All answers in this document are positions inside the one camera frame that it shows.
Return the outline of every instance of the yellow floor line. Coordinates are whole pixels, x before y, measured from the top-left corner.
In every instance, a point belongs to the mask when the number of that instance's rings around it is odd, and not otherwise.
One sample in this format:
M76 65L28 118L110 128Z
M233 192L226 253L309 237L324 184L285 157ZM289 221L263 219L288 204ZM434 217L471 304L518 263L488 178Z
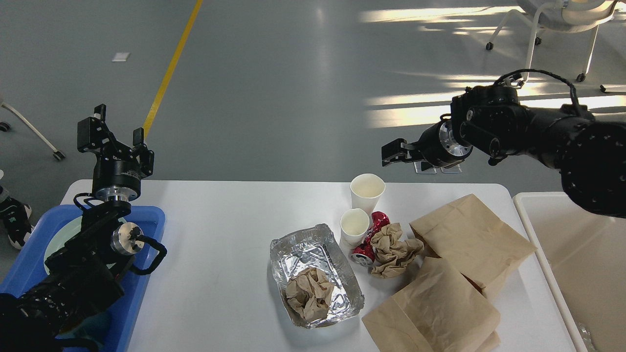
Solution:
M161 86L158 88L158 91L155 96L155 100L152 102L152 106L150 107L150 112L148 112L148 116L146 117L146 121L143 123L144 136L148 136L150 132L150 128L152 127L152 123L155 120L155 116L157 115L158 107L161 105L161 101L163 100L163 96L165 95L165 91L167 91L167 86L170 84L170 79L174 74L174 70L176 69L176 65L178 64L178 59L180 59L180 54L183 52L183 48L185 47L185 43L187 42L187 38L189 37L189 32L191 32L193 23L195 22L195 18L198 16L198 12L200 10L200 6L202 5L203 0L197 0L196 5L193 7L193 11L191 16L189 16L189 21L187 21L187 25L185 26L185 30L183 35L180 36L180 41L178 41L178 46L176 47L176 51L174 51L174 56L172 56L172 60L170 61L170 65L165 72L165 76L163 77L163 81L161 82Z

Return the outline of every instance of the gray floor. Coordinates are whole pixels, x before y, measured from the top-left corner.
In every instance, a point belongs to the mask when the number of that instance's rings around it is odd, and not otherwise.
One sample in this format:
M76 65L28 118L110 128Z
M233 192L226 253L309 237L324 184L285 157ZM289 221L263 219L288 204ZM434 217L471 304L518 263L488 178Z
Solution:
M106 103L108 126L131 141L194 4L0 3L0 93L68 156L55 161L43 142L0 111L13 126L0 134L1 182L34 207L35 219L72 182L91 177L95 159L75 145L76 122L94 106ZM464 86L489 84L524 64L529 31L519 20L493 51L485 50L514 1L459 6L205 1L148 137L156 153L153 178L347 182L373 172L388 182L493 182L512 195L560 190L559 175L527 157L489 167L476 152L459 175L416 175L409 164L381 168L381 145L417 140L428 126L417 123L437 117ZM580 96L601 95L601 83L626 83L625 19L621 9L600 28ZM573 80L588 35L546 33L533 66ZM120 51L131 52L130 59L112 63ZM559 82L539 76L534 82L520 92L524 101L567 97ZM623 118L624 97L616 99L600 100L606 108L596 112ZM16 254L8 243L0 246L0 277Z

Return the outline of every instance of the sneaker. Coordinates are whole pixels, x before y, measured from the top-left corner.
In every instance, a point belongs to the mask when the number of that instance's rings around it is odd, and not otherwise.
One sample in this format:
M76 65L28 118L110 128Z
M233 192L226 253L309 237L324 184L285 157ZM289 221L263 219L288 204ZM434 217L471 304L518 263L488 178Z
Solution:
M16 249L22 249L33 233L33 226L28 221L32 213L30 205L10 197L0 204L0 219L4 221L9 242Z

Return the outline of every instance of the crumpled brown paper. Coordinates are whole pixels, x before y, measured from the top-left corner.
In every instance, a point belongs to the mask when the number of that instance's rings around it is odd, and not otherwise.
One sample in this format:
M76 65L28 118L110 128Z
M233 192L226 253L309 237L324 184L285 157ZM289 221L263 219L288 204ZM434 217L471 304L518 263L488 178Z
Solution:
M287 304L306 321L324 319L328 315L334 288L324 271L316 267L304 269L295 278L289 279L285 290Z
M409 224L427 255L449 260L488 299L536 247L473 194Z
M394 277L406 271L406 267L424 249L419 239L400 241L402 228L399 223L384 226L372 236L376 248L376 260L382 263L372 268L371 274L382 278Z
M487 352L499 343L499 312L442 258L425 258L415 281L362 320L381 352Z

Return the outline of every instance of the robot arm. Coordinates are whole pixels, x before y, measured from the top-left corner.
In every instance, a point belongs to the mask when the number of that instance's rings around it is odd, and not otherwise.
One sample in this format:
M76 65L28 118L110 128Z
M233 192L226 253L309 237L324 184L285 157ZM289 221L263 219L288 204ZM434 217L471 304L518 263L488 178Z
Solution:
M87 317L108 309L124 295L120 284L130 271L147 275L167 250L141 229L120 219L141 195L141 179L152 174L154 153L133 132L133 147L117 141L105 123L106 106L78 123L78 151L96 155L91 193L74 203L83 211L80 231L45 261L50 274L20 297L0 293L0 351L59 352L64 347L97 351L88 339L56 339ZM79 202L79 198L89 197ZM92 200L102 203L93 205ZM158 254L147 268L133 262L145 244Z
M566 83L572 104L559 109L521 105L511 83L526 71ZM450 119L442 116L417 142L400 138L384 145L382 166L425 161L426 168L452 167L473 147L489 155L491 166L525 154L558 170L563 190L580 207L626 217L626 123L595 121L587 107L578 104L576 89L567 80L547 71L518 70L491 86L468 87L450 107Z

